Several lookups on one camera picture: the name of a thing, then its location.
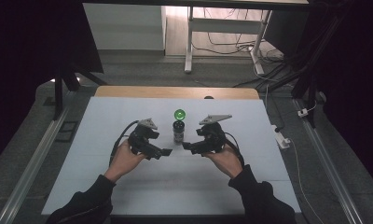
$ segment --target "hand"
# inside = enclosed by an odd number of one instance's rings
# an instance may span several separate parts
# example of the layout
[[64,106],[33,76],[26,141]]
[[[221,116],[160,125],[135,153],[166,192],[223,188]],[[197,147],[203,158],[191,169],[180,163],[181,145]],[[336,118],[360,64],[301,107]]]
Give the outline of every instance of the hand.
[[224,145],[222,151],[218,153],[206,152],[201,155],[212,160],[215,166],[231,179],[242,171],[242,164],[233,149],[228,145]]
[[135,155],[131,152],[131,145],[128,139],[117,148],[117,153],[111,162],[110,167],[105,172],[104,176],[112,182],[117,182],[123,175],[132,171],[137,165],[146,158],[146,155],[141,153]]

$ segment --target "table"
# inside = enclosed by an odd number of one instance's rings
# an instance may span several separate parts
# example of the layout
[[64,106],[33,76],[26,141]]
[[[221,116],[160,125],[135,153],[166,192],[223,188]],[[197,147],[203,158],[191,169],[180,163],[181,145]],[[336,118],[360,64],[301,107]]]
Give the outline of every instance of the table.
[[[215,99],[202,99],[206,95]],[[74,192],[86,190],[108,166],[109,154],[118,132],[133,120],[152,116],[160,136],[151,143],[157,147],[172,148],[173,152],[170,157],[160,160],[142,161],[132,173],[118,181],[112,195],[112,215],[243,214],[240,195],[228,187],[228,177],[206,158],[191,155],[173,142],[172,116],[177,108],[186,111],[185,141],[188,142],[201,140],[195,130],[207,114],[233,115],[233,118],[220,123],[224,131],[238,139],[244,159],[251,164],[256,179],[269,181],[274,187],[275,196],[300,212],[268,116],[255,90],[100,87],[95,97],[90,99],[42,213],[50,214],[66,204]]]
[[[256,73],[264,75],[262,65],[257,57],[259,45],[265,33],[272,10],[303,10],[310,11],[317,8],[309,4],[307,0],[87,0],[85,3],[100,4],[123,4],[123,5],[151,5],[151,6],[182,6],[190,7],[188,14],[188,33],[186,43],[186,63],[185,72],[192,71],[192,33],[212,32],[212,33],[233,33],[257,35],[254,47],[250,47],[250,55],[255,64]],[[206,18],[193,18],[193,7],[227,7],[246,9],[265,9],[267,15],[262,21],[230,21]]]
[[[247,1],[247,2],[264,2],[264,1]],[[307,5],[307,0],[269,0],[266,2],[283,3],[283,4],[298,4]],[[185,72],[187,74],[192,72],[192,33],[193,32],[210,32],[210,33],[232,33],[232,34],[248,34],[257,35],[256,42],[253,47],[249,47],[251,58],[253,59],[256,74],[258,76],[264,75],[262,65],[259,61],[257,53],[259,45],[265,33],[266,26],[269,22],[271,10],[266,12],[262,21],[240,21],[240,20],[220,20],[211,18],[193,18],[193,7],[189,8],[188,13],[188,33],[186,43],[186,63]]]

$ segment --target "floor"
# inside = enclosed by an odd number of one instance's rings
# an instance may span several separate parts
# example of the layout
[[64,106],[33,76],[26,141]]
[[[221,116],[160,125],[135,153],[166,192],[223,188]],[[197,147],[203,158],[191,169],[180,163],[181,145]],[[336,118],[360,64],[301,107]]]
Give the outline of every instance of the floor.
[[[230,8],[211,8],[195,7],[193,10],[194,18],[213,18],[227,20],[248,20],[260,21],[261,10],[230,9]],[[166,7],[167,15],[167,34],[166,34],[166,55],[185,56],[186,45],[180,43],[187,42],[187,7]],[[193,49],[194,56],[212,56],[212,57],[250,57],[247,49],[236,52],[240,47],[254,44],[256,35],[243,34],[219,34],[194,32],[192,35],[192,44],[198,48]],[[269,56],[281,56],[281,52],[275,49],[271,44],[263,42],[261,45],[263,51],[272,50]]]

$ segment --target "wrist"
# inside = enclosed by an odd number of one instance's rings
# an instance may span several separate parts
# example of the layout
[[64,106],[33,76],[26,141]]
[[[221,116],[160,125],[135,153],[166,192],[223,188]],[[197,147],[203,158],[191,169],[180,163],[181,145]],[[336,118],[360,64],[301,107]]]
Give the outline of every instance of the wrist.
[[120,179],[121,175],[118,175],[116,172],[111,170],[109,168],[105,173],[104,173],[105,178],[113,182],[114,184],[117,183],[117,181]]
[[242,172],[242,167],[237,167],[236,169],[234,169],[231,173],[230,173],[230,179],[233,179],[235,178],[236,176],[238,176],[240,173]]

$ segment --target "black curtain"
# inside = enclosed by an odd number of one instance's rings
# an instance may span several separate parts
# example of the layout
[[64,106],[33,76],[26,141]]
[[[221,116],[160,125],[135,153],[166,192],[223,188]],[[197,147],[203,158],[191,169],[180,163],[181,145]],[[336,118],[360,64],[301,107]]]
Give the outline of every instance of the black curtain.
[[0,1],[0,154],[36,88],[70,63],[103,72],[80,1]]
[[373,0],[354,1],[318,64],[325,113],[373,176]]

